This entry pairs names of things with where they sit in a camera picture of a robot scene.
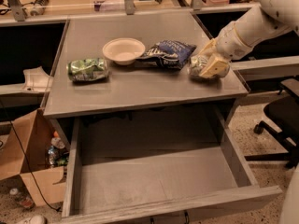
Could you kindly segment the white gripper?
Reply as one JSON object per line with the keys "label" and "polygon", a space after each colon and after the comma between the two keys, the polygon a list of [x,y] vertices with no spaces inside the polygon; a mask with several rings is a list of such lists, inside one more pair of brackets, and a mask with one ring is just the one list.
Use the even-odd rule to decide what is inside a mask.
{"label": "white gripper", "polygon": [[252,32],[244,22],[237,21],[231,21],[222,28],[217,38],[210,39],[199,51],[200,55],[210,56],[199,77],[225,77],[230,69],[225,58],[240,60],[253,50]]}

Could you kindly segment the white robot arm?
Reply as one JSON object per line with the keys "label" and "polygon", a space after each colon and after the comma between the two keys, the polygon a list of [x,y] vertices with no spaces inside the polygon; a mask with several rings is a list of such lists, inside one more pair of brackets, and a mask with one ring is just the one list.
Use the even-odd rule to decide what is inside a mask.
{"label": "white robot arm", "polygon": [[259,4],[236,21],[221,29],[199,52],[204,62],[199,77],[225,77],[229,62],[251,53],[261,42],[284,35],[298,33],[299,0],[259,0]]}

